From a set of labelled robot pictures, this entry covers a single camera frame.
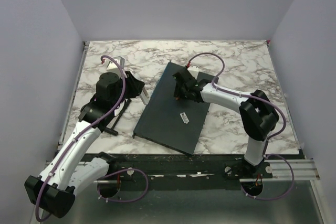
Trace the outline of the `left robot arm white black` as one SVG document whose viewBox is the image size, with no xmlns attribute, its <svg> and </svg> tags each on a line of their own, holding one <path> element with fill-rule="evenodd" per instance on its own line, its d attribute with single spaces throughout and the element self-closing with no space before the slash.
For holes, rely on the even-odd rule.
<svg viewBox="0 0 336 224">
<path fill-rule="evenodd" d="M 91 144 L 104 132 L 124 100 L 141 95 L 145 83 L 131 72 L 106 72 L 96 83 L 96 92 L 85 104 L 75 128 L 50 164 L 37 176 L 29 176 L 24 187 L 36 209 L 43 209 L 57 218 L 64 217 L 75 202 L 76 194 L 103 177 L 116 175 L 115 164 L 95 158 L 89 168 L 75 176 L 73 173 Z"/>
</svg>

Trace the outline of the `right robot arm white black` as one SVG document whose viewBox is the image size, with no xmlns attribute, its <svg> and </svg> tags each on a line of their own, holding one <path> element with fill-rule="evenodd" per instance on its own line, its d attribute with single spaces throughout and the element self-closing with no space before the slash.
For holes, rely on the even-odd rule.
<svg viewBox="0 0 336 224">
<path fill-rule="evenodd" d="M 173 78 L 176 81 L 176 98 L 213 103 L 240 114 L 243 128 L 248 135 L 245 162 L 241 165 L 241 171 L 249 178 L 259 174 L 266 139 L 279 121 L 279 115 L 266 94 L 261 90 L 238 93 L 216 86 L 209 80 L 197 81 L 186 68 L 175 73 Z"/>
</svg>

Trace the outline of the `white remote control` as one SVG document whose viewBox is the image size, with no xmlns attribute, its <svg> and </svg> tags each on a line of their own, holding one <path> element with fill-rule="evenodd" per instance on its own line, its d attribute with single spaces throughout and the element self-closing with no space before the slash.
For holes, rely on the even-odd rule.
<svg viewBox="0 0 336 224">
<path fill-rule="evenodd" d="M 142 100 L 142 102 L 143 102 L 144 105 L 148 104 L 150 96 L 149 96 L 149 94 L 148 94 L 148 92 L 147 92 L 147 90 L 146 90 L 145 87 L 142 88 L 142 91 L 141 91 L 139 97 Z"/>
</svg>

